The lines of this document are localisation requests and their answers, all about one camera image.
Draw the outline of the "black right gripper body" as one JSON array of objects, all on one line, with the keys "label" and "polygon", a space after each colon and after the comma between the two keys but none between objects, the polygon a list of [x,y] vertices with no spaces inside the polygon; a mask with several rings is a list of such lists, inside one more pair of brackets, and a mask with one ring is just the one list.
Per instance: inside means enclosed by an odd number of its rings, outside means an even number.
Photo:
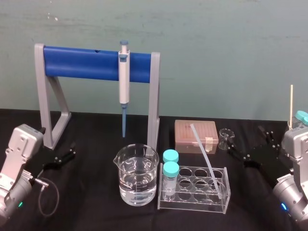
[{"label": "black right gripper body", "polygon": [[290,167],[280,159],[277,146],[270,144],[253,147],[243,156],[245,167],[256,168],[269,185],[276,185],[278,178],[292,175]]}]

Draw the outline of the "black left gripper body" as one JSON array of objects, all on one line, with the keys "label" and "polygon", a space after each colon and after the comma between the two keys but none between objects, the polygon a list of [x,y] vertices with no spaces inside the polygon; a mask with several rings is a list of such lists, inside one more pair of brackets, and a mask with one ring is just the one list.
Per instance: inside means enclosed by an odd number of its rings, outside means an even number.
[{"label": "black left gripper body", "polygon": [[40,174],[47,170],[57,170],[59,169],[59,158],[55,157],[50,160],[37,160],[34,162],[32,168],[33,178],[39,178]]}]

